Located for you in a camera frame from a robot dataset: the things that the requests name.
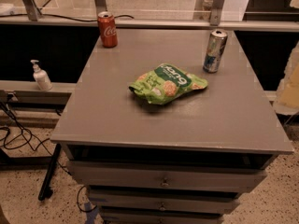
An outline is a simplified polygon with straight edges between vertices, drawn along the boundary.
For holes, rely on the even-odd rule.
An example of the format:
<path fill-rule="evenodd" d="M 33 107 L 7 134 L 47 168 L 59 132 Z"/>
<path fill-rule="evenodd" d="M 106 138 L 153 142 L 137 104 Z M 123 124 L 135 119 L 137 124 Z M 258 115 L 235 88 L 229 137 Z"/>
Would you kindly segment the green rice chip bag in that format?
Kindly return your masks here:
<path fill-rule="evenodd" d="M 141 75 L 129 86 L 129 90 L 151 105 L 166 105 L 181 95 L 203 90 L 207 85 L 205 79 L 173 64 L 162 63 Z"/>

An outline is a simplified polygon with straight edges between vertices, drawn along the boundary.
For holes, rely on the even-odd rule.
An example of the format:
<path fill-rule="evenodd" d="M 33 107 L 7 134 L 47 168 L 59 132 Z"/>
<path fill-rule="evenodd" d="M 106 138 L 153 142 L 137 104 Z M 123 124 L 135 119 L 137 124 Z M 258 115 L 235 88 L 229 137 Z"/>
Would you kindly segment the red coke can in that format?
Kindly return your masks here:
<path fill-rule="evenodd" d="M 114 48 L 118 45 L 115 19 L 111 12 L 103 11 L 98 14 L 98 27 L 102 44 L 105 48 Z"/>

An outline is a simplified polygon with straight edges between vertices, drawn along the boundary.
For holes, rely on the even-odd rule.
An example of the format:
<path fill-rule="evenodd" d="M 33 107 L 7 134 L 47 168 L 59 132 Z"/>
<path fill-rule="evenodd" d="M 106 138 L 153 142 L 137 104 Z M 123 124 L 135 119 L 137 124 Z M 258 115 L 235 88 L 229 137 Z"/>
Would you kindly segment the silver blue energy drink can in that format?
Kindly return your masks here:
<path fill-rule="evenodd" d="M 215 29 L 210 33 L 203 65 L 206 72 L 216 73 L 218 71 L 227 38 L 227 32 L 222 29 Z"/>

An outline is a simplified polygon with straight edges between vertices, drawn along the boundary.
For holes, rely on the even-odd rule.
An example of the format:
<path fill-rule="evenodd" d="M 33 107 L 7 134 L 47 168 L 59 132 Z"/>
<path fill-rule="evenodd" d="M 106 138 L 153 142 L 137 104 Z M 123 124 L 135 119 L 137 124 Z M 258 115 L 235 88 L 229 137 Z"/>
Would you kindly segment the grey drawer cabinet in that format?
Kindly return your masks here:
<path fill-rule="evenodd" d="M 292 145 L 234 36 L 204 90 L 150 105 L 129 90 L 162 63 L 201 75 L 208 32 L 121 29 L 113 49 L 96 46 L 52 141 L 68 161 L 137 163 L 265 171 Z M 239 199 L 243 193 L 90 186 Z"/>

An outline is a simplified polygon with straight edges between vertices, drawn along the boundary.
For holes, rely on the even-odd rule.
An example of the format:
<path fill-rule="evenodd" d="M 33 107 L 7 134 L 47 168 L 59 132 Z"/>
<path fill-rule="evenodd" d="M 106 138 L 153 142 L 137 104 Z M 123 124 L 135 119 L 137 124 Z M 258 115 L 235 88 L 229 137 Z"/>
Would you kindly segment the top grey drawer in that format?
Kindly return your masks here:
<path fill-rule="evenodd" d="M 90 186 L 251 192 L 266 171 L 191 166 L 69 161 L 74 179 Z"/>

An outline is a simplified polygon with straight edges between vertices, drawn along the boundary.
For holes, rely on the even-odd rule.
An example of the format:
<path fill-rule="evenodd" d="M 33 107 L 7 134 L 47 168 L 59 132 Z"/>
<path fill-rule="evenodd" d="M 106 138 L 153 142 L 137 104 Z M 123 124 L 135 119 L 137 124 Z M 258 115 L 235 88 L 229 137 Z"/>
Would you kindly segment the grey drawer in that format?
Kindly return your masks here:
<path fill-rule="evenodd" d="M 100 216 L 114 224 L 221 224 L 222 216 L 146 209 L 101 208 Z"/>
<path fill-rule="evenodd" d="M 229 214 L 239 206 L 237 199 L 129 190 L 91 189 L 89 200 L 104 207 L 221 215 Z"/>
<path fill-rule="evenodd" d="M 191 166 L 69 161 L 74 179 L 90 186 L 251 192 L 266 171 Z"/>

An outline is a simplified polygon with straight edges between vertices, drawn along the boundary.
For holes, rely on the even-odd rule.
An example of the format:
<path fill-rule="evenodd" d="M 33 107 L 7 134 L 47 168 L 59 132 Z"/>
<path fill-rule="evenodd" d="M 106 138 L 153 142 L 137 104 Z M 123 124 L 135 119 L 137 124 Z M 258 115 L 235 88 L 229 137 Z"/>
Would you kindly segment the black metal leg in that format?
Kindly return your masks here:
<path fill-rule="evenodd" d="M 49 198 L 53 193 L 53 191 L 50 189 L 50 181 L 51 181 L 54 171 L 56 169 L 56 163 L 58 161 L 60 152 L 61 152 L 61 145 L 57 144 L 55 146 L 53 154 L 50 157 L 49 166 L 48 166 L 43 184 L 42 184 L 41 189 L 38 194 L 39 201 L 44 201 L 46 198 Z"/>

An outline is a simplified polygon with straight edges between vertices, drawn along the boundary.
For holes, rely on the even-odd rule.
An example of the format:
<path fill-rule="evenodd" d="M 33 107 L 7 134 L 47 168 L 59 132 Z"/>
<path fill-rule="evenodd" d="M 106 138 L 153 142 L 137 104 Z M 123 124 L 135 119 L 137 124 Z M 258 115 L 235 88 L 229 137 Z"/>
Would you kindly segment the middle grey drawer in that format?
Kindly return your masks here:
<path fill-rule="evenodd" d="M 221 215 L 229 214 L 239 206 L 237 199 L 129 190 L 91 189 L 89 200 L 104 207 Z"/>

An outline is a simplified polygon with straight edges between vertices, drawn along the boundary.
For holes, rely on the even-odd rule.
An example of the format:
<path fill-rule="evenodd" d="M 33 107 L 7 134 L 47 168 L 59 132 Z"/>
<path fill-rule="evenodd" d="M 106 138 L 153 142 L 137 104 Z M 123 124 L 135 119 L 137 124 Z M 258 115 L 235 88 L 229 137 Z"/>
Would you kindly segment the white pump bottle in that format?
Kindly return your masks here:
<path fill-rule="evenodd" d="M 33 65 L 34 73 L 33 77 L 39 87 L 42 91 L 49 91 L 52 89 L 52 84 L 50 81 L 50 78 L 48 76 L 48 73 L 41 69 L 39 66 L 39 60 L 31 60 L 31 63 Z"/>

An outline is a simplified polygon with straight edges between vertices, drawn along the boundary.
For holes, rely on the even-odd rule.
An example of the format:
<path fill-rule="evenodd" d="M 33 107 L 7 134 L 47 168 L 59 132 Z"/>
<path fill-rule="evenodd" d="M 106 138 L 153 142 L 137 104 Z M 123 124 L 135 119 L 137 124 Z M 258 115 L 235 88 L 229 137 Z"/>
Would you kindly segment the bottom grey drawer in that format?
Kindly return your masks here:
<path fill-rule="evenodd" d="M 222 216 L 146 209 L 101 208 L 100 216 L 114 224 L 221 224 Z"/>

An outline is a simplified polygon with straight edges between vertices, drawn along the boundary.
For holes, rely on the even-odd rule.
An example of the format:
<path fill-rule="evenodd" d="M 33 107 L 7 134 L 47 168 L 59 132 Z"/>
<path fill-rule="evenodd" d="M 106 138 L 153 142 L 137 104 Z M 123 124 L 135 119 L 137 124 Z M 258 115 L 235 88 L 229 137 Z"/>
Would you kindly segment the grey side shelf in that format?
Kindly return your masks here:
<path fill-rule="evenodd" d="M 0 101 L 16 104 L 65 105 L 74 89 L 74 83 L 53 82 L 49 91 L 42 91 L 36 82 L 0 80 Z"/>

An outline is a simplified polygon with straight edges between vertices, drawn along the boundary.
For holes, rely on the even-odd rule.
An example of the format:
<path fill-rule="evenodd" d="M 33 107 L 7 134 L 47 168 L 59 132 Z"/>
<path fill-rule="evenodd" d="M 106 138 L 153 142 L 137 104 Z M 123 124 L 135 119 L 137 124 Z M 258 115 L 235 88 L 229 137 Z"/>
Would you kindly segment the metal window frame rail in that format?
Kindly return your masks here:
<path fill-rule="evenodd" d="M 103 10 L 120 27 L 299 32 L 298 0 L 1 0 L 1 22 L 93 25 Z"/>

